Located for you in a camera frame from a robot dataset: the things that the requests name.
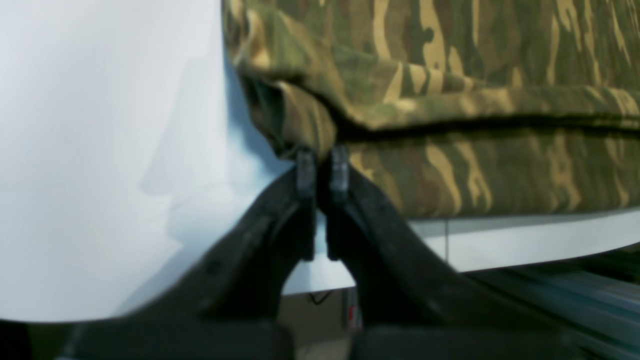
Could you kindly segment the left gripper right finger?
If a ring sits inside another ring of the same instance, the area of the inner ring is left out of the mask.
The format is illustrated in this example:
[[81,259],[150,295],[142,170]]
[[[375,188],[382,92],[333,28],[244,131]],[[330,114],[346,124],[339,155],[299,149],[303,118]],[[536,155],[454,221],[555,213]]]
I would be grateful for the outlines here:
[[582,360],[569,333],[455,271],[349,162],[326,162],[327,249],[355,280],[350,360]]

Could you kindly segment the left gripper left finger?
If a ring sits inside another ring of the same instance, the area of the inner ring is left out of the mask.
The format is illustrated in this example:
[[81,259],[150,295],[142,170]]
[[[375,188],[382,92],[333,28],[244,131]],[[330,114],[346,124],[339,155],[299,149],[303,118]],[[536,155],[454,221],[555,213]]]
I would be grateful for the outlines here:
[[300,150],[237,225],[155,300],[124,316],[79,323],[67,360],[293,360],[276,321],[281,294],[314,258],[317,164]]

